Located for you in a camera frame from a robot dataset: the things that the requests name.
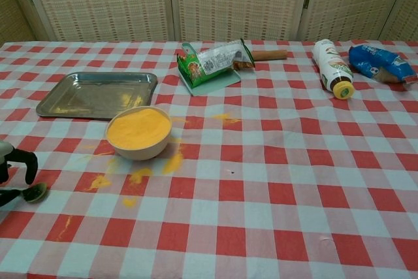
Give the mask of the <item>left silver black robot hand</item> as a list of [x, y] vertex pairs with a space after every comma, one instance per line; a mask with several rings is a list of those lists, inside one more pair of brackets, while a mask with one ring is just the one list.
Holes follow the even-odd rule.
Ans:
[[[25, 182], [28, 185], [33, 183], [38, 170], [38, 159], [36, 155], [33, 152], [17, 149], [9, 142], [0, 140], [0, 184], [5, 183], [9, 178], [9, 161], [24, 163], [26, 166]], [[22, 196], [27, 200], [29, 194], [29, 188], [25, 190], [0, 190], [0, 207], [11, 202], [17, 196]]]

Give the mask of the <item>dark metal spoon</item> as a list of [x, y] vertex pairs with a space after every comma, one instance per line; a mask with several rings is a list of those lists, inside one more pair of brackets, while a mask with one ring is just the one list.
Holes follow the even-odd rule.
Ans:
[[36, 203], [46, 195], [47, 191], [47, 183], [41, 182], [27, 189], [21, 190], [20, 194], [27, 203]]

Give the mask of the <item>cream round bowl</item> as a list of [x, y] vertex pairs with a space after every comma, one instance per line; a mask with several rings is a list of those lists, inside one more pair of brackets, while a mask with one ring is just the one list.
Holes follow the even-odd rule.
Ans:
[[[164, 110], [162, 110], [160, 108], [157, 108], [157, 107], [152, 107], [152, 106], [142, 106], [142, 107], [135, 107], [135, 108], [128, 109], [128, 110], [126, 110], [126, 111], [118, 114], [117, 116], [115, 116], [109, 122], [109, 124], [108, 124], [108, 126], [106, 128], [105, 135], [106, 135], [106, 133], [108, 131], [108, 128], [110, 127], [110, 125], [112, 124], [112, 122], [116, 118], [119, 118], [120, 116], [125, 116], [125, 115], [130, 114], [130, 113], [138, 112], [138, 111], [144, 110], [146, 108], [156, 109], [160, 113], [164, 114], [170, 120], [170, 122], [171, 122], [171, 130], [172, 130], [172, 120], [171, 120], [170, 116]], [[147, 148], [143, 148], [143, 149], [139, 149], [139, 150], [126, 150], [126, 149], [122, 149], [122, 148], [119, 148], [119, 147], [114, 146], [113, 144], [111, 144], [110, 141], [107, 139], [107, 135], [106, 135], [106, 139], [113, 146], [113, 148], [115, 149], [115, 151], [117, 153], [119, 153], [119, 155], [121, 155], [121, 156], [123, 156], [123, 157], [125, 157], [127, 159], [142, 161], [142, 160], [151, 159], [151, 158], [157, 156], [158, 154], [160, 154], [165, 149], [165, 147], [168, 144], [169, 135], [171, 133], [171, 130], [169, 131], [169, 134], [161, 142], [158, 142], [157, 144], [154, 144], [153, 146], [149, 146]]]

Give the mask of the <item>steel rectangular tray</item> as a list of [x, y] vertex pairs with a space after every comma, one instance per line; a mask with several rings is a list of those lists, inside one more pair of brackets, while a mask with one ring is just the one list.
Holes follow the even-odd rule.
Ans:
[[130, 108], [148, 106], [157, 77], [140, 72], [76, 72], [61, 79], [37, 105], [42, 117], [111, 120]]

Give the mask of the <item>mint green dustpan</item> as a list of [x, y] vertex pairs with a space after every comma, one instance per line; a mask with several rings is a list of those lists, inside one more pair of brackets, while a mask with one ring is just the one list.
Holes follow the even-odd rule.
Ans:
[[193, 96], [198, 95], [206, 95], [208, 93], [211, 93], [213, 91], [221, 90], [223, 88], [226, 88], [227, 86], [230, 86], [232, 84], [238, 83], [241, 81], [240, 75], [237, 73], [235, 75], [231, 74], [227, 78], [220, 78], [215, 80], [215, 82], [212, 83], [205, 83], [197, 88], [193, 88], [192, 90], [189, 89], [186, 84], [186, 88], [188, 89], [189, 93]]

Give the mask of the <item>green silver snack bag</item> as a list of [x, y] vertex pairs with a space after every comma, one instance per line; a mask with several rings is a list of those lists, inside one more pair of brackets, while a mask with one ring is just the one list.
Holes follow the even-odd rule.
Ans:
[[176, 56], [178, 70], [191, 90], [255, 66], [255, 60], [242, 39], [219, 44], [201, 52], [196, 52], [191, 44], [185, 42], [182, 49], [183, 54]]

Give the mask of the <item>red white checkered tablecloth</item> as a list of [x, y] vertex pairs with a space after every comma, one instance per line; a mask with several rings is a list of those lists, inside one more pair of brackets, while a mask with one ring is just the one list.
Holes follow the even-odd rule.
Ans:
[[[13, 42], [0, 48], [0, 139], [34, 151], [40, 203], [0, 208], [0, 278], [418, 279], [418, 84], [355, 75], [321, 86], [310, 42], [192, 96], [177, 42]], [[47, 119], [78, 71], [143, 71], [172, 116], [169, 146], [133, 162], [106, 123]]]

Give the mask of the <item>woven folding screen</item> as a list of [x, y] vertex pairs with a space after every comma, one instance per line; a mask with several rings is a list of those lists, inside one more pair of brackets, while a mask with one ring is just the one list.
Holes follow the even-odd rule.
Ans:
[[14, 41], [418, 41], [418, 0], [0, 0]]

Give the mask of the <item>white bottle yellow cap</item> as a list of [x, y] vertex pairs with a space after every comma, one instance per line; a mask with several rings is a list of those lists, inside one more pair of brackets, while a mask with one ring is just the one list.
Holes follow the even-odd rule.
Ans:
[[328, 39], [317, 41], [312, 53], [326, 89], [337, 99], [349, 99], [355, 91], [353, 73], [337, 52], [334, 43]]

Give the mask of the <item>blue snack bag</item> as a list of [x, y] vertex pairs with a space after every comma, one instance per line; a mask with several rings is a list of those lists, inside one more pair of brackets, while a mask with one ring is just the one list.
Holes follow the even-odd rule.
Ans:
[[367, 45], [349, 49], [349, 63], [362, 75], [384, 84], [415, 84], [418, 73], [398, 54]]

